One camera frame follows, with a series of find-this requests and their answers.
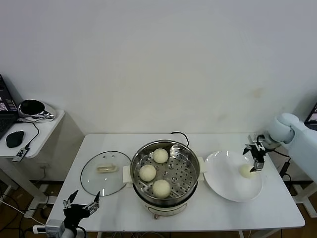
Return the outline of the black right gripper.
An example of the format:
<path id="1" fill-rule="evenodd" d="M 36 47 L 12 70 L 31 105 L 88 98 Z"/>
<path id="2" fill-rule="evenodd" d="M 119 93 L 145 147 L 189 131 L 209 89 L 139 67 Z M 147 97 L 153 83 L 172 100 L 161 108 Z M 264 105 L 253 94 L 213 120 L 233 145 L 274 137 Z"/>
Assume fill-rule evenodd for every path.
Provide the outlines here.
<path id="1" fill-rule="evenodd" d="M 253 167 L 249 170 L 250 173 L 261 171 L 264 167 L 264 157 L 266 155 L 266 150 L 261 143 L 246 145 L 243 150 L 243 154 L 251 152 L 254 164 Z"/>

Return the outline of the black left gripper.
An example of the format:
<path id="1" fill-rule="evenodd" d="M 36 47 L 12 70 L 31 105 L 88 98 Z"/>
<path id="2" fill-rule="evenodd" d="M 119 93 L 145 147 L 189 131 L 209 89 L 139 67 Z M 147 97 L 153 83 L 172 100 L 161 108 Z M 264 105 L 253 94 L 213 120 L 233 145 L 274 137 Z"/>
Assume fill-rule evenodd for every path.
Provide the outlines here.
<path id="1" fill-rule="evenodd" d="M 89 213 L 95 213 L 100 207 L 100 191 L 97 193 L 95 199 L 87 205 L 72 204 L 78 191 L 79 190 L 76 190 L 63 201 L 64 207 L 68 207 L 64 209 L 65 225 L 79 225 L 82 219 L 87 218 L 87 211 Z"/>

